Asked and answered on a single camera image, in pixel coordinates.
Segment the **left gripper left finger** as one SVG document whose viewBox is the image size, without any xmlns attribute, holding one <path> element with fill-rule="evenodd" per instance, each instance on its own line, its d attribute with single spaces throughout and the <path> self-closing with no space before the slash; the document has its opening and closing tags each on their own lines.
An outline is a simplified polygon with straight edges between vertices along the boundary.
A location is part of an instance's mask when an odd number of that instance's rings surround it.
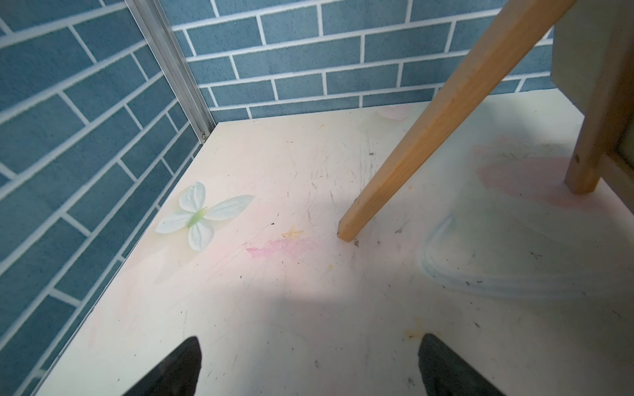
<svg viewBox="0 0 634 396">
<path fill-rule="evenodd" d="M 202 354 L 195 336 L 185 339 L 148 372 L 125 396 L 194 396 L 201 371 Z"/>
</svg>

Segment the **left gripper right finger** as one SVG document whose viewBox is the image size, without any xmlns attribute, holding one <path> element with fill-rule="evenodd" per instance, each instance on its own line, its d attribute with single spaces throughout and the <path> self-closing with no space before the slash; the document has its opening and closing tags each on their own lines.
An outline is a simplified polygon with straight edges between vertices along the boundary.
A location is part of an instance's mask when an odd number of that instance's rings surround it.
<svg viewBox="0 0 634 396">
<path fill-rule="evenodd" d="M 419 371 L 427 395 L 504 396 L 490 381 L 431 333 L 423 336 L 418 357 Z"/>
</svg>

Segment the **wooden easel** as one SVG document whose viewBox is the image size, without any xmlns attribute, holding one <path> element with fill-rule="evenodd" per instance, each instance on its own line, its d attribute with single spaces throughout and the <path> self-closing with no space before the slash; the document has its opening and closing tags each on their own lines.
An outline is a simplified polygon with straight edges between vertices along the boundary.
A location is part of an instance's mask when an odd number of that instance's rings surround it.
<svg viewBox="0 0 634 396">
<path fill-rule="evenodd" d="M 494 21 L 424 109 L 338 224 L 350 242 L 442 143 L 492 93 L 577 1 L 513 0 Z M 609 110 L 614 91 L 596 91 L 584 115 L 564 182 L 576 195 L 605 182 L 627 207 L 633 205 L 633 118 Z"/>
</svg>

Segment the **wooden canvas board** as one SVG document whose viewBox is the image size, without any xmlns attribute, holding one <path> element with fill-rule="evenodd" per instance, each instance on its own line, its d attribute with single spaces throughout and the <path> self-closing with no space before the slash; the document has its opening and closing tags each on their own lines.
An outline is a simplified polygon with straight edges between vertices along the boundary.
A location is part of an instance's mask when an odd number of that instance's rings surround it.
<svg viewBox="0 0 634 396">
<path fill-rule="evenodd" d="M 556 23 L 551 80 L 583 114 L 612 89 L 609 110 L 633 118 L 633 2 L 577 1 Z"/>
</svg>

